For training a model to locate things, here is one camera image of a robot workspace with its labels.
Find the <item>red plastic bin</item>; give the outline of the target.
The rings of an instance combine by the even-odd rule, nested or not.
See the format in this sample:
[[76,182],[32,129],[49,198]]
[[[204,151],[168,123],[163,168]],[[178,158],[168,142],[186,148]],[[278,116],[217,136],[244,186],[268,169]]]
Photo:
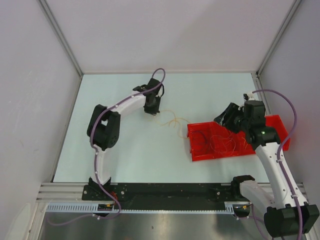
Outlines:
[[214,121],[188,124],[187,138],[193,162],[255,154],[243,132],[233,133]]

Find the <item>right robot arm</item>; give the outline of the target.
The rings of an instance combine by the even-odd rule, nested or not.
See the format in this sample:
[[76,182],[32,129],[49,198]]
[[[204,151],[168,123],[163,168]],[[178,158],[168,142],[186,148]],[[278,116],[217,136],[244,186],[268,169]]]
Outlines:
[[296,184],[285,159],[281,139],[274,127],[266,125],[262,101],[247,100],[243,106],[231,102],[214,122],[232,133],[243,132],[261,161],[272,193],[267,193],[249,176],[230,188],[231,196],[248,199],[263,214],[268,234],[273,238],[307,234],[320,216],[315,204],[309,204]]

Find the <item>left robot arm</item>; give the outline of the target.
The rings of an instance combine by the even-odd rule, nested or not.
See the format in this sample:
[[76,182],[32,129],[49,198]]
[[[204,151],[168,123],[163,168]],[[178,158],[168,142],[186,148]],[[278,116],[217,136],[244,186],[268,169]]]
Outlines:
[[93,194],[98,199],[105,200],[111,193],[111,188],[107,185],[111,180],[111,173],[106,168],[107,152],[119,139],[121,120],[138,109],[143,109],[146,114],[152,116],[157,115],[160,112],[163,94],[163,81],[152,77],[147,84],[133,88],[129,96],[115,105],[95,106],[86,133],[95,151],[94,172],[91,178],[96,183]]

